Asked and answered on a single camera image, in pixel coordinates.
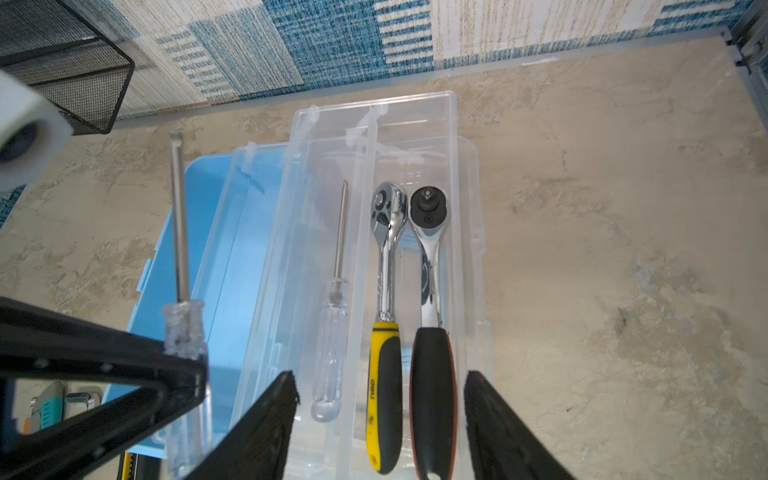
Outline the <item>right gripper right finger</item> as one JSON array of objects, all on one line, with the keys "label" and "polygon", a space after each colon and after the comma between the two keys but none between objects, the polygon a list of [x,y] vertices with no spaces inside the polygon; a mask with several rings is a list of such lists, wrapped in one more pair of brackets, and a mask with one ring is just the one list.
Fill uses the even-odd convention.
[{"label": "right gripper right finger", "polygon": [[573,479],[481,372],[468,373],[464,402],[477,479]]}]

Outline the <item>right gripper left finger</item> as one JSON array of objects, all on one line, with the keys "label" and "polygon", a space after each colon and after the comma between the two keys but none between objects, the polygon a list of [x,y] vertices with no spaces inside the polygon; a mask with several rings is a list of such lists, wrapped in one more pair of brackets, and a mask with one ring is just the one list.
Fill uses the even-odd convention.
[{"label": "right gripper left finger", "polygon": [[190,479],[281,479],[299,405],[295,377],[281,372]]}]

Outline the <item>teal utility knife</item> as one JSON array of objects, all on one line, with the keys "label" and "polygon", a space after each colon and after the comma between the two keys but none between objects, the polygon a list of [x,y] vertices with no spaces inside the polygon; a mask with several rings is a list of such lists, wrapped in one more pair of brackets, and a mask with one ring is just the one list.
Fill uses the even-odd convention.
[{"label": "teal utility knife", "polygon": [[25,432],[36,433],[60,423],[64,414],[64,397],[65,389],[60,381],[52,382],[34,397],[30,402]]}]

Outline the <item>yellow handled ratchet wrench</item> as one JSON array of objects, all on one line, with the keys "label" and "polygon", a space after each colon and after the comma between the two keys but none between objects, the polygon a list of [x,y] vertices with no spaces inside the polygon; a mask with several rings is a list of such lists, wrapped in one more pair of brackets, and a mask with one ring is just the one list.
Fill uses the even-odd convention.
[{"label": "yellow handled ratchet wrench", "polygon": [[395,258],[407,222],[407,194],[384,182],[371,203],[371,230],[379,250],[377,314],[372,327],[366,385],[366,449],[373,469],[389,474],[403,439],[402,355],[395,319]]}]

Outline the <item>light blue plastic toolbox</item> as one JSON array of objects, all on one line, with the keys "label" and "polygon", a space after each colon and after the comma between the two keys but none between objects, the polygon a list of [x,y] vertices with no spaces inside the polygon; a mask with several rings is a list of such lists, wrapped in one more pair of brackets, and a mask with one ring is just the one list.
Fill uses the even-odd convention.
[{"label": "light blue plastic toolbox", "polygon": [[284,372],[286,479],[469,479],[462,387],[492,363],[477,152],[452,92],[299,110],[186,171],[217,445]]}]

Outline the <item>small clear handled screwdriver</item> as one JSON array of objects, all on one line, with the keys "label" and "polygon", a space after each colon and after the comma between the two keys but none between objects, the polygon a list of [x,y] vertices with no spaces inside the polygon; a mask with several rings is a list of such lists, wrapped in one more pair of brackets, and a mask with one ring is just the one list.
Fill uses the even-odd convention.
[{"label": "small clear handled screwdriver", "polygon": [[343,363],[348,341],[347,291],[343,277],[345,235],[348,219],[349,183],[341,188],[339,221],[333,275],[320,313],[316,346],[316,371],[311,406],[312,418],[320,423],[335,420],[342,405]]}]

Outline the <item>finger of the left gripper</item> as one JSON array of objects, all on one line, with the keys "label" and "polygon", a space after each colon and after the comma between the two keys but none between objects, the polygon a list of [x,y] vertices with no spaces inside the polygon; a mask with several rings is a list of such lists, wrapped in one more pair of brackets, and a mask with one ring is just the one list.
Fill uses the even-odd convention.
[{"label": "finger of the left gripper", "polygon": [[185,384],[207,379],[199,359],[164,353],[159,340],[1,299],[1,377]]},{"label": "finger of the left gripper", "polygon": [[199,406],[205,377],[105,377],[134,389],[29,435],[10,417],[14,378],[1,380],[1,477],[77,479]]}]

